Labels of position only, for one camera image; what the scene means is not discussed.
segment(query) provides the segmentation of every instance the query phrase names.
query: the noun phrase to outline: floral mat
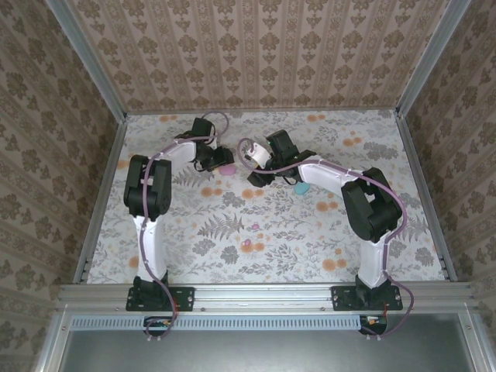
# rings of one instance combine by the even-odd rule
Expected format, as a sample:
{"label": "floral mat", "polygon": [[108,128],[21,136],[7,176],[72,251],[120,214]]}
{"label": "floral mat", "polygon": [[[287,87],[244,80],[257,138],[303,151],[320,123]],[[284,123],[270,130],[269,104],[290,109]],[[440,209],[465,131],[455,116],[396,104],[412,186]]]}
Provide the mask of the floral mat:
{"label": "floral mat", "polygon": [[[88,283],[130,283],[139,263],[136,230],[122,202],[133,154],[150,156],[191,128],[196,115],[137,115],[127,134]],[[222,145],[285,129],[300,151],[313,150],[345,167],[380,168],[405,203],[408,225],[391,242],[388,270],[399,280],[443,280],[436,248],[392,111],[248,112],[229,115]],[[211,119],[217,129],[225,123]],[[189,164],[172,179],[164,246],[173,283],[294,283],[352,281],[359,238],[340,195],[311,186],[303,195],[277,179],[265,188],[246,180],[239,161],[232,176],[196,172]]]}

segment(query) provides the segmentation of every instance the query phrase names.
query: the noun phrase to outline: vent grille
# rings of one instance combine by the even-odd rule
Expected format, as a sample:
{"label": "vent grille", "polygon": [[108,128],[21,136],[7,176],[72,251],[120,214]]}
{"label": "vent grille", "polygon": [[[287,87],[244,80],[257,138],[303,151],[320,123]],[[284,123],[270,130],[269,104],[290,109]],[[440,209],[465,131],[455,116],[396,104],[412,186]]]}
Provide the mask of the vent grille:
{"label": "vent grille", "polygon": [[[95,330],[144,330],[143,315],[76,315],[72,319],[72,331]],[[358,315],[320,316],[217,316],[181,315],[174,329],[184,331],[283,331],[283,330],[346,330],[360,329]]]}

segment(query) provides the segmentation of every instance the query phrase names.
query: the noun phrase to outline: pink object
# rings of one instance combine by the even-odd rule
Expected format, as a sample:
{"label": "pink object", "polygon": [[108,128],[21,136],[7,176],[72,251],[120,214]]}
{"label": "pink object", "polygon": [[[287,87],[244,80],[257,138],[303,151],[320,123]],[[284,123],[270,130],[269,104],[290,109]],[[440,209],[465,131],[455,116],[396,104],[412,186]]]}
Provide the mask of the pink object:
{"label": "pink object", "polygon": [[225,165],[224,167],[219,168],[219,173],[222,176],[232,176],[236,172],[236,165],[235,164],[228,164]]}

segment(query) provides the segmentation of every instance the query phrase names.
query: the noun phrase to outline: fern pattern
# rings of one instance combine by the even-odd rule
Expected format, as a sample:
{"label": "fern pattern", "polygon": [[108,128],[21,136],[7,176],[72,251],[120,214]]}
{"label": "fern pattern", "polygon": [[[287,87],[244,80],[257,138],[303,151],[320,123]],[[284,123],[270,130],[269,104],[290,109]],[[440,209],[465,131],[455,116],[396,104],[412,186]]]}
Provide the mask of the fern pattern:
{"label": "fern pattern", "polygon": [[[309,121],[309,115],[318,119]],[[130,116],[121,160],[129,160],[131,153],[150,155],[163,148],[191,129],[195,116],[170,119],[168,115],[166,125],[156,115]],[[344,167],[385,171],[408,211],[407,229],[389,245],[388,269],[398,280],[443,279],[391,112],[251,112],[230,119],[231,128],[221,141],[230,149],[242,136],[264,145],[266,136],[285,128],[299,150],[314,150]],[[220,115],[212,115],[211,120],[217,129],[224,126]],[[356,142],[342,146],[349,139]],[[341,197],[314,185],[297,195],[281,179],[255,188],[246,180],[249,175],[237,158],[233,175],[219,170],[198,173],[192,164],[173,173],[171,207],[160,222],[170,280],[176,284],[353,281],[360,266],[360,240],[350,228]],[[122,203],[126,176],[125,167],[115,173],[91,283],[132,283],[136,275],[136,228]],[[3,261],[0,277],[2,270],[9,271]]]}

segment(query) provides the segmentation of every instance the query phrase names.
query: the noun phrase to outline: beige damask wallpaper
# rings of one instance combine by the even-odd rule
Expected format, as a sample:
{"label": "beige damask wallpaper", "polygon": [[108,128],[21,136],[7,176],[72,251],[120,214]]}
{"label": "beige damask wallpaper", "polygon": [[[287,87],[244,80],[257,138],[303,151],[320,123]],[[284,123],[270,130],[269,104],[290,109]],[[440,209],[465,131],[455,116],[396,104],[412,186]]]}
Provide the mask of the beige damask wallpaper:
{"label": "beige damask wallpaper", "polygon": [[128,112],[394,107],[449,0],[69,0]]}
{"label": "beige damask wallpaper", "polygon": [[0,371],[40,351],[115,130],[45,3],[0,1]]}
{"label": "beige damask wallpaper", "polygon": [[407,120],[460,280],[496,341],[496,0],[473,0]]}

